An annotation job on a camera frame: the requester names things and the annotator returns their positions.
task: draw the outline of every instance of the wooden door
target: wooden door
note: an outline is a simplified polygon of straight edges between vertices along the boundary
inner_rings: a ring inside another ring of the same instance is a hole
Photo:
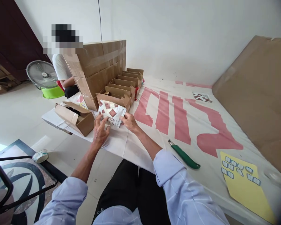
[[[22,81],[34,60],[51,63],[15,1],[0,0],[0,64]]]

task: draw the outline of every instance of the shirt cuff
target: shirt cuff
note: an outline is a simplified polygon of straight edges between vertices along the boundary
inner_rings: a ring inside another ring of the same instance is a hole
[[[68,177],[54,190],[52,200],[55,201],[76,201],[86,198],[88,186],[84,181],[76,177]]]
[[[167,152],[164,149],[156,154],[153,165],[159,187],[163,186],[165,182],[185,168],[171,152]]]

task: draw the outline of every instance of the utility knife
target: utility knife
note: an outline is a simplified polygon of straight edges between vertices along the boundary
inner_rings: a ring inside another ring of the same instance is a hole
[[[173,142],[171,142],[170,139],[169,144],[190,168],[199,169],[201,167],[200,164],[193,161],[178,145],[175,145]]]

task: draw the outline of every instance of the black hair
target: black hair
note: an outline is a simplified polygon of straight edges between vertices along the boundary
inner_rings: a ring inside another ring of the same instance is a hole
[[[71,25],[68,24],[53,24],[52,36],[55,37],[55,42],[79,42],[79,36],[75,35],[75,30],[71,30]]]

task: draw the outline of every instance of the person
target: person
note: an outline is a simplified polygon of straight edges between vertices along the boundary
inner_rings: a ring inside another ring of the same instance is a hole
[[[107,118],[101,118],[102,114],[95,119],[90,149],[72,175],[54,190],[36,224],[75,224],[87,195],[92,164],[110,132],[110,127],[104,129]],[[133,115],[125,113],[121,119],[148,151],[156,176],[142,168],[138,172],[136,165],[123,159],[100,196],[93,224],[229,224],[203,186],[137,125]]]
[[[75,31],[72,31],[71,25],[67,24],[53,24],[52,36],[55,37],[55,42],[59,45],[60,53],[62,53],[52,56],[53,67],[64,89],[65,96],[70,98],[79,92],[79,89],[63,54],[75,54],[75,47],[80,44],[77,42],[79,37],[75,36]]]
[[[65,61],[65,58],[62,54],[54,54],[52,57],[52,62],[57,78],[64,89],[65,96],[67,98],[72,97],[79,91],[79,89]]]

